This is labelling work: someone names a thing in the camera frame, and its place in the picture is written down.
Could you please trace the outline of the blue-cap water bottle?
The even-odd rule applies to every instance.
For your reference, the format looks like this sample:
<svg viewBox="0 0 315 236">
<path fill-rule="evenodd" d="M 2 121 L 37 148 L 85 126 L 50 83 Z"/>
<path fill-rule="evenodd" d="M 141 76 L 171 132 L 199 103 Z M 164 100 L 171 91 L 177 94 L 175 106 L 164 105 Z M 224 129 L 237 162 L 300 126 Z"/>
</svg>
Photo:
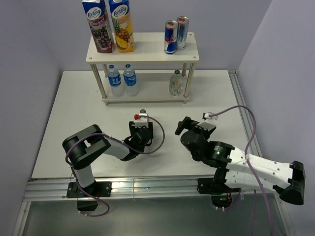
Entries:
<svg viewBox="0 0 315 236">
<path fill-rule="evenodd" d="M 136 96 L 139 92 L 136 73 L 130 64 L 125 65 L 124 81 L 126 85 L 126 92 L 129 96 Z"/>
<path fill-rule="evenodd" d="M 108 80 L 113 96 L 120 97 L 124 94 L 124 86 L 119 71 L 114 65 L 108 66 Z"/>
</svg>

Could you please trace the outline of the blue red bull can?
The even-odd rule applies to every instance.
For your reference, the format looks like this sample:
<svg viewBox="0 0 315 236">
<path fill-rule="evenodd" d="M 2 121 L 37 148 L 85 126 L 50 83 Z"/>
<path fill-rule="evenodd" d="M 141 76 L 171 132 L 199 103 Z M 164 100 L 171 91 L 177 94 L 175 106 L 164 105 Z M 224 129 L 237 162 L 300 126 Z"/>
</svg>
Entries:
<svg viewBox="0 0 315 236">
<path fill-rule="evenodd" d="M 164 51 L 167 54 L 173 54 L 177 49 L 177 33 L 178 23 L 174 20 L 167 21 L 164 34 Z"/>
</svg>

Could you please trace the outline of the silver tall energy drink can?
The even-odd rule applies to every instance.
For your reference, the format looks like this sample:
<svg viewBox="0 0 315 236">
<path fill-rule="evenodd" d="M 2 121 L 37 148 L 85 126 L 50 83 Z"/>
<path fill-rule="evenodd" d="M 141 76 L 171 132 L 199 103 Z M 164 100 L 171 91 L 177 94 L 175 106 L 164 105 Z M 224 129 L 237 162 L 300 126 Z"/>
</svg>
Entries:
<svg viewBox="0 0 315 236">
<path fill-rule="evenodd" d="M 177 50 L 183 50 L 186 47 L 189 19 L 185 16 L 177 18 L 178 33 L 177 33 Z"/>
</svg>

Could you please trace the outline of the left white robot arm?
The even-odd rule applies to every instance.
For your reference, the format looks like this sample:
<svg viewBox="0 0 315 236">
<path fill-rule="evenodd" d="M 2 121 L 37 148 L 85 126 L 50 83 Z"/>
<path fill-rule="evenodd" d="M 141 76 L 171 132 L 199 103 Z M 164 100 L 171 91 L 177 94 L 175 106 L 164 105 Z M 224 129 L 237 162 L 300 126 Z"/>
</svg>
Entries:
<svg viewBox="0 0 315 236">
<path fill-rule="evenodd" d="M 78 191 L 84 196 L 96 196 L 106 188 L 98 184 L 93 176 L 91 164 L 102 154 L 114 156 L 121 161 L 130 161 L 152 144 L 153 123 L 137 127 L 135 122 L 129 122 L 130 136 L 123 144 L 113 139 L 100 136 L 102 130 L 93 124 L 76 134 L 66 138 L 62 147 L 69 153 L 69 160 L 78 178 Z"/>
</svg>

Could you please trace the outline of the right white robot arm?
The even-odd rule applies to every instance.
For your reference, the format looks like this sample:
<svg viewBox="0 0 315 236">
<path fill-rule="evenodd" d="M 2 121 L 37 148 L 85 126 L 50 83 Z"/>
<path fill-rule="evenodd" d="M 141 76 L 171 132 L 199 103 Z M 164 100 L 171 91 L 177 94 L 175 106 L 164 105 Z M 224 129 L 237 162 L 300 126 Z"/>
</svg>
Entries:
<svg viewBox="0 0 315 236">
<path fill-rule="evenodd" d="M 240 189 L 260 189 L 278 193 L 293 205 L 304 204 L 305 169 L 303 163 L 282 163 L 252 154 L 220 141 L 211 141 L 216 126 L 185 117 L 175 131 L 193 160 L 216 169 L 213 177 L 198 179 L 200 194 L 222 195 Z"/>
</svg>

